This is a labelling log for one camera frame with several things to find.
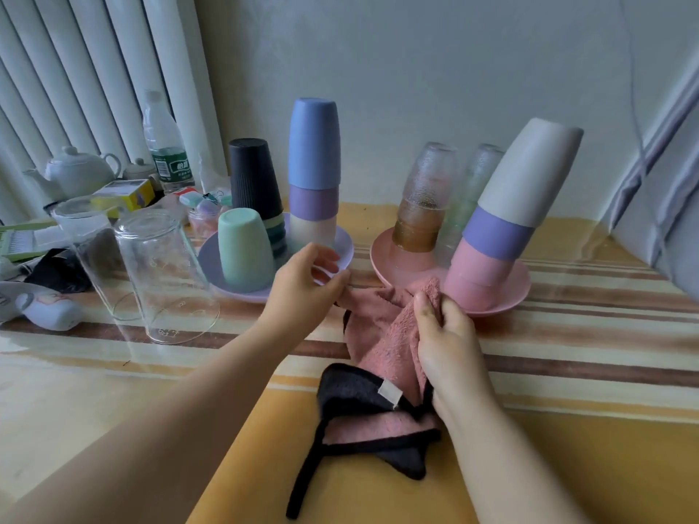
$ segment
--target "bottle label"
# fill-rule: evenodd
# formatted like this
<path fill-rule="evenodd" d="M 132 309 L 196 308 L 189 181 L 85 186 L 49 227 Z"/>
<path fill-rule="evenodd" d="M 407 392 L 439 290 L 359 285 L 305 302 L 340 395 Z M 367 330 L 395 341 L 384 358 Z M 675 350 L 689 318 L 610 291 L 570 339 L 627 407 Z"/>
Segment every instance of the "bottle label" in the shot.
<path fill-rule="evenodd" d="M 191 169 L 186 152 L 179 154 L 152 154 L 158 176 L 162 182 L 184 182 L 191 180 Z"/>

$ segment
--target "ribbed black cup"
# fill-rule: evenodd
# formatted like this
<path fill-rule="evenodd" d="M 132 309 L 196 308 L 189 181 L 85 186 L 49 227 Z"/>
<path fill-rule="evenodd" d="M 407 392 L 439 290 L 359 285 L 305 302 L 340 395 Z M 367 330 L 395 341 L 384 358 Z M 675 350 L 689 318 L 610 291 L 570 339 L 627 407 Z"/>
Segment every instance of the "ribbed black cup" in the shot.
<path fill-rule="evenodd" d="M 262 220 L 283 211 L 277 177 L 267 141 L 239 138 L 228 143 L 231 163 L 231 199 L 233 207 L 249 207 Z"/>

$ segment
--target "person's left arm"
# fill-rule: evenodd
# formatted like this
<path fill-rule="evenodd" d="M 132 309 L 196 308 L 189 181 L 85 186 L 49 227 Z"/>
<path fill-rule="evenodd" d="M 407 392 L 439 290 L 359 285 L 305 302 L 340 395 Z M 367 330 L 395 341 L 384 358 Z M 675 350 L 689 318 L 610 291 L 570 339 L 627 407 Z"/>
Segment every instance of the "person's left arm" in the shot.
<path fill-rule="evenodd" d="M 58 469 L 2 522 L 184 523 L 275 368 L 344 290 L 349 271 L 329 279 L 313 268 L 336 273 L 337 259 L 317 245 L 294 255 L 277 273 L 253 327 Z"/>

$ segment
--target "person's right arm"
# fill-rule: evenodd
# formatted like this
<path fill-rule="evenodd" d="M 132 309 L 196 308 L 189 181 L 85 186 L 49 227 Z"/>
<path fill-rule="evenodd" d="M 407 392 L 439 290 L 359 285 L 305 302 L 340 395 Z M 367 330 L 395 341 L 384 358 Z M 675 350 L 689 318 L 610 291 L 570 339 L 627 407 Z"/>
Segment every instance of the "person's right arm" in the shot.
<path fill-rule="evenodd" d="M 443 327 L 420 293 L 418 354 L 434 387 L 480 524 L 589 524 L 590 520 L 498 404 L 473 322 L 442 299 Z"/>

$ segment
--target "person's left hand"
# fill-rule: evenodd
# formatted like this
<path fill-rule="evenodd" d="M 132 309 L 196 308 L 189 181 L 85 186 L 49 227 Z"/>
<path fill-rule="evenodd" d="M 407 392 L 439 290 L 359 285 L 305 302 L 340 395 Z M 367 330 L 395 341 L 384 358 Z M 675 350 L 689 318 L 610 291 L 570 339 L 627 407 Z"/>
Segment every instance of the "person's left hand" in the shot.
<path fill-rule="evenodd" d="M 294 346 L 306 338 L 326 317 L 332 304 L 350 281 L 348 270 L 338 272 L 337 253 L 311 243 L 294 254 L 277 271 L 267 305 L 257 325 L 274 328 Z M 316 267 L 335 274 L 328 274 Z"/>

